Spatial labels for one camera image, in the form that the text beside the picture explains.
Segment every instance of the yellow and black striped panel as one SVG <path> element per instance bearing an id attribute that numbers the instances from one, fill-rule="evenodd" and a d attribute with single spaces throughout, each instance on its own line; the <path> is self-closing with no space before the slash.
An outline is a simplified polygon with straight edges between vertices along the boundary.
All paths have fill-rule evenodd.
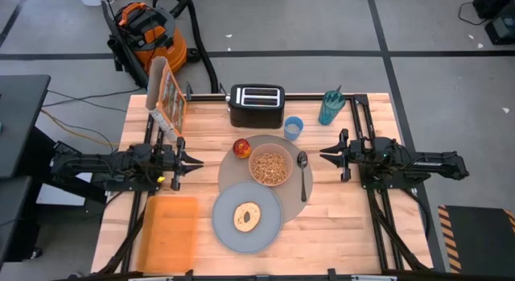
<path id="1" fill-rule="evenodd" d="M 461 263 L 459 262 L 458 250 L 456 249 L 456 242 L 454 234 L 452 233 L 451 219 L 449 218 L 449 212 L 446 210 L 445 205 L 438 207 L 438 215 L 440 217 L 440 224 L 442 224 L 443 240 L 445 240 L 451 272 L 460 273 Z"/>
<path id="2" fill-rule="evenodd" d="M 507 209 L 505 209 L 505 213 L 508 215 L 509 222 L 512 224 L 512 230 L 515 233 L 515 215 Z"/>

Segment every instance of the metal spoon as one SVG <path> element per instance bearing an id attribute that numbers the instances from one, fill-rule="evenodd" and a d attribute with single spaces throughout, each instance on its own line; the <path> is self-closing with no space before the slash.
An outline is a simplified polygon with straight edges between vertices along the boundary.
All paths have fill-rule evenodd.
<path id="1" fill-rule="evenodd" d="M 307 154 L 304 151 L 299 152 L 299 156 L 297 156 L 297 165 L 299 165 L 300 169 L 303 171 L 303 192 L 300 197 L 302 202 L 306 202 L 306 186 L 304 185 L 304 168 L 307 166 Z"/>

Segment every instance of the red apple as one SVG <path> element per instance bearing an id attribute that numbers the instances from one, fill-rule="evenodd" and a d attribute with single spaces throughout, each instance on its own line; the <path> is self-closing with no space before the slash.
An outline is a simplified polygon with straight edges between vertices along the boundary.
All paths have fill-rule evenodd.
<path id="1" fill-rule="evenodd" d="M 247 158 L 250 155 L 250 144 L 245 139 L 238 139 L 233 144 L 234 154 L 241 159 Z"/>

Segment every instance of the gray plate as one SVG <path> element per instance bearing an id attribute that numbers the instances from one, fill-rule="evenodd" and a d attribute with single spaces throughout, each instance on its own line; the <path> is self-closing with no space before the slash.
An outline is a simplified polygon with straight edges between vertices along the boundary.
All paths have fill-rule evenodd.
<path id="1" fill-rule="evenodd" d="M 258 224 L 247 233 L 234 225 L 238 205 L 252 201 L 261 210 Z M 218 240 L 230 250 L 253 254 L 264 250 L 278 236 L 282 227 L 281 203 L 266 186 L 243 181 L 226 188 L 212 209 L 212 226 Z"/>
<path id="2" fill-rule="evenodd" d="M 313 190 L 313 174 L 311 172 L 309 162 L 307 167 L 304 168 L 304 180 L 308 201 L 302 202 L 300 199 L 302 191 L 302 172 L 297 165 L 297 155 L 299 155 L 300 149 L 290 141 L 273 135 L 252 136 L 248 137 L 247 141 L 253 149 L 262 144 L 274 143 L 286 148 L 286 150 L 290 152 L 291 158 L 294 162 L 291 176 L 284 184 L 271 187 L 270 189 L 272 189 L 277 198 L 281 201 L 282 222 L 287 222 L 297 217 L 309 201 L 311 191 Z M 222 163 L 220 164 L 220 171 L 218 172 L 218 188 L 220 189 L 220 192 L 223 192 L 228 186 L 245 180 L 254 181 L 254 178 L 250 175 L 249 171 L 249 158 L 238 159 L 231 149 L 227 155 L 225 155 L 224 160 L 222 160 Z"/>

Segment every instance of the toaster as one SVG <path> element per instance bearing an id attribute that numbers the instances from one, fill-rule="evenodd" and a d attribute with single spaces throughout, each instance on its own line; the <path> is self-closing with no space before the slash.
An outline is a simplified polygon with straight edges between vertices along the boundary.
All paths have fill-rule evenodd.
<path id="1" fill-rule="evenodd" d="M 281 128 L 284 116 L 284 89 L 278 85 L 241 84 L 231 88 L 231 124 L 235 127 Z"/>

